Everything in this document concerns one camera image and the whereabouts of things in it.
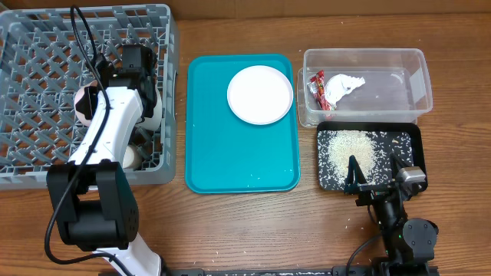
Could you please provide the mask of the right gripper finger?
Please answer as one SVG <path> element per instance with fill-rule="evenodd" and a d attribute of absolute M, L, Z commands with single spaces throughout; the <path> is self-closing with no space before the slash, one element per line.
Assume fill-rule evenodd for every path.
<path fill-rule="evenodd" d="M 405 180 L 407 178 L 406 168 L 410 164 L 403 161 L 396 153 L 390 154 L 391 175 L 394 180 Z"/>
<path fill-rule="evenodd" d="M 345 179 L 344 194 L 368 192 L 369 186 L 354 155 L 348 160 L 348 175 Z"/>

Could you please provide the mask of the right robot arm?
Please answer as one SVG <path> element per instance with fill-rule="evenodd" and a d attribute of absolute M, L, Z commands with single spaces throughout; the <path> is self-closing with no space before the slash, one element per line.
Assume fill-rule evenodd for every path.
<path fill-rule="evenodd" d="M 423 218 L 409 218 L 404 202 L 423 192 L 427 176 L 418 166 L 410 166 L 399 156 L 390 154 L 392 180 L 383 185 L 369 185 L 355 156 L 348 160 L 344 193 L 356 195 L 356 205 L 366 206 L 379 233 L 360 245 L 348 259 L 346 275 L 438 275 L 438 268 L 428 262 L 434 259 L 439 229 Z M 382 240 L 386 255 L 374 258 L 367 267 L 353 267 L 355 257 L 371 243 Z"/>

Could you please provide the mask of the grey bowl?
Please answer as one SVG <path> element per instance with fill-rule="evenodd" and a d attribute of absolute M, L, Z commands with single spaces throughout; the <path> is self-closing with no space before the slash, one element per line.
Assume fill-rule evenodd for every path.
<path fill-rule="evenodd" d="M 153 108 L 153 116 L 145 115 L 143 119 L 137 124 L 138 127 L 142 127 L 145 130 L 156 131 L 159 129 L 161 120 L 163 118 L 163 105 L 160 92 L 156 90 L 157 101 Z"/>

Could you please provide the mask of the white wrapper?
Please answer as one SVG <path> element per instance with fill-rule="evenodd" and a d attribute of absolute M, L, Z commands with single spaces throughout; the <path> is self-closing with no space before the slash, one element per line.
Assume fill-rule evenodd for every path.
<path fill-rule="evenodd" d="M 353 90 L 365 84 L 363 77 L 352 77 L 346 74 L 337 74 L 331 77 L 325 84 L 325 99 L 333 110 L 338 101 L 349 95 Z"/>

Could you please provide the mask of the white cup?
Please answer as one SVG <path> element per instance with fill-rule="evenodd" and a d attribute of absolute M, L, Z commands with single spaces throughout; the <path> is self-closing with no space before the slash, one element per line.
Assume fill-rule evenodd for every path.
<path fill-rule="evenodd" d="M 122 167 L 124 169 L 137 169 L 141 166 L 141 163 L 142 157 L 138 153 L 137 147 L 133 145 L 128 145 L 125 150 Z"/>

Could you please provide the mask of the pink bowl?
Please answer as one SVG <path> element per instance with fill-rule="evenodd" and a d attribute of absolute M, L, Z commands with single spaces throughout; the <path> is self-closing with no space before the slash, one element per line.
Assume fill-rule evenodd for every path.
<path fill-rule="evenodd" d="M 88 85 L 85 85 L 85 86 L 81 87 L 81 88 L 80 88 L 80 89 L 77 91 L 77 93 L 75 94 L 75 96 L 74 96 L 74 110 L 75 110 L 76 117 L 77 117 L 77 118 L 80 120 L 80 122 L 81 122 L 81 123 L 82 123 L 84 126 L 86 126 L 86 127 L 90 126 L 91 121 L 92 121 L 92 119 L 93 119 L 93 118 L 92 118 L 91 120 L 85 120 L 85 119 L 84 119 L 84 117 L 83 117 L 83 114 L 81 113 L 81 97 L 82 97 L 82 92 L 83 92 L 83 89 L 84 89 L 85 87 L 87 87 L 87 86 L 95 86 L 95 87 L 97 87 L 97 88 L 98 88 L 97 81 L 96 81 L 96 80 L 94 80 L 94 81 L 92 81 L 91 83 L 89 83 Z"/>

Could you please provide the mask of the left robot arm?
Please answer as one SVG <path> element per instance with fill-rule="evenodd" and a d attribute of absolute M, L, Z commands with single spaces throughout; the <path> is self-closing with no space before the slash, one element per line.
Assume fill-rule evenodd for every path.
<path fill-rule="evenodd" d="M 45 234 L 47 256 L 53 228 L 61 240 L 84 251 L 76 262 L 106 259 L 121 275 L 165 275 L 163 259 L 138 232 L 139 210 L 123 161 L 134 127 L 158 130 L 163 118 L 157 91 L 157 56 L 141 44 L 122 47 L 122 64 L 103 56 L 94 62 L 97 79 L 74 98 L 77 117 L 88 126 L 65 164 L 46 175 L 54 214 Z"/>

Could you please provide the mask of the red snack wrapper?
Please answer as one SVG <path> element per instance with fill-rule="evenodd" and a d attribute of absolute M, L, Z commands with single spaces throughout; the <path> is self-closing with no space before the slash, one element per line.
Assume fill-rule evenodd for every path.
<path fill-rule="evenodd" d="M 335 105 L 328 102 L 325 93 L 325 74 L 323 70 L 317 72 L 308 81 L 308 89 L 317 100 L 319 107 L 323 111 L 332 111 Z"/>

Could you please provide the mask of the pile of rice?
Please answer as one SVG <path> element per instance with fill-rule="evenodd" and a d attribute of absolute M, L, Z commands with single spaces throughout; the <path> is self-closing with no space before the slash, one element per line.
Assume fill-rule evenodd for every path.
<path fill-rule="evenodd" d="M 350 156 L 358 161 L 369 185 L 385 184 L 392 179 L 391 153 L 410 165 L 414 163 L 406 132 L 322 130 L 317 140 L 318 181 L 325 190 L 344 189 Z"/>

